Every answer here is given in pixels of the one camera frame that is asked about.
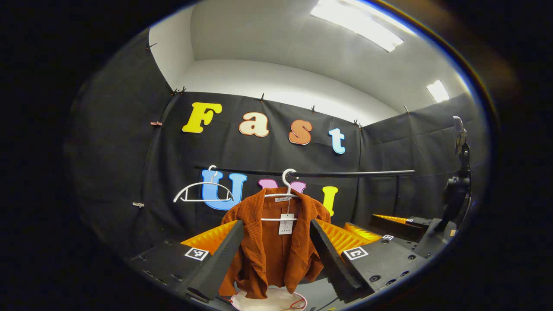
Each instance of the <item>white wall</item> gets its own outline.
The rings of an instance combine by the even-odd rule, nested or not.
[[[197,60],[179,80],[186,91],[233,94],[287,103],[363,126],[398,113],[336,80],[283,65],[249,60]]]
[[[233,94],[286,103],[369,125],[398,113],[366,93],[289,66],[249,60],[195,60],[188,7],[152,26],[152,54],[171,89]]]
[[[194,6],[183,8],[150,28],[148,40],[159,70],[171,89],[181,89],[180,79],[194,62],[190,20]]]

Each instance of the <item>hanger hook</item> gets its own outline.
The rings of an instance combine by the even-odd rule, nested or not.
[[[210,165],[207,170],[211,171],[212,168],[217,168],[217,167],[215,165]],[[215,174],[213,174],[213,176],[211,177],[210,183],[213,182],[213,177],[215,177],[215,175],[217,175],[217,171],[214,171],[214,172],[215,172]]]
[[[290,185],[290,183],[288,183],[288,182],[286,181],[286,175],[288,175],[288,173],[295,173],[295,172],[296,172],[295,169],[289,168],[289,169],[285,170],[285,171],[282,173],[282,182],[288,187],[288,192],[287,192],[288,194],[290,194],[291,185]]]

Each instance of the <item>corduroy jacket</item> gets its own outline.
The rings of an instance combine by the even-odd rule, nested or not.
[[[322,270],[322,263],[309,238],[311,219],[330,222],[330,213],[317,200],[294,189],[299,198],[276,202],[266,194],[286,193],[287,188],[265,188],[245,198],[223,217],[221,225],[242,220],[244,238],[230,268],[219,288],[222,296],[234,295],[238,288],[247,292],[246,297],[266,299],[267,287],[286,286],[293,293],[302,279],[313,282]],[[280,221],[261,221],[261,218],[280,218],[286,214],[290,202],[290,214],[294,214],[291,234],[279,235]]]

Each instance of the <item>price tag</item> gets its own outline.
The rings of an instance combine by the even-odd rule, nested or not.
[[[294,214],[280,214],[280,219],[291,219],[294,218]],[[278,234],[291,234],[292,225],[294,224],[293,220],[290,221],[281,221],[280,226],[278,227]]]

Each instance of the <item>white plastic hanger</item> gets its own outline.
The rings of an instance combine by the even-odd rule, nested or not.
[[[212,165],[210,166],[207,170],[211,171],[212,168],[217,168],[215,165]],[[180,198],[183,202],[216,202],[216,201],[229,201],[230,198],[228,197],[229,195],[231,196],[232,200],[234,201],[234,196],[232,196],[232,192],[225,186],[223,185],[219,185],[219,184],[216,184],[213,182],[213,177],[215,177],[215,175],[217,175],[217,171],[214,170],[213,172],[215,172],[215,174],[213,174],[213,176],[211,177],[211,180],[210,182],[203,182],[203,183],[195,183],[195,184],[191,184],[191,185],[188,185],[186,187],[184,187],[181,191],[179,191],[179,193],[177,193],[177,195],[175,196],[175,198],[173,199],[173,202],[176,202],[177,199],[180,197],[180,195],[184,192],[184,199],[183,198]],[[201,184],[210,184],[210,185],[217,185],[217,186],[220,186],[220,187],[223,187],[225,190],[227,190],[227,198],[226,199],[219,199],[219,200],[189,200],[188,199],[188,188],[192,187],[192,186],[195,186],[195,185],[201,185]]]
[[[274,197],[274,196],[289,196],[291,198],[299,198],[299,196],[291,193],[291,185],[286,181],[286,175],[290,172],[295,172],[295,169],[287,169],[282,173],[282,182],[288,187],[288,191],[286,193],[275,193],[275,194],[267,194],[265,195],[266,198]],[[290,212],[290,201],[288,201],[288,212]],[[261,218],[262,221],[290,221],[290,220],[297,220],[297,218],[289,218],[289,219],[282,219],[282,218]]]

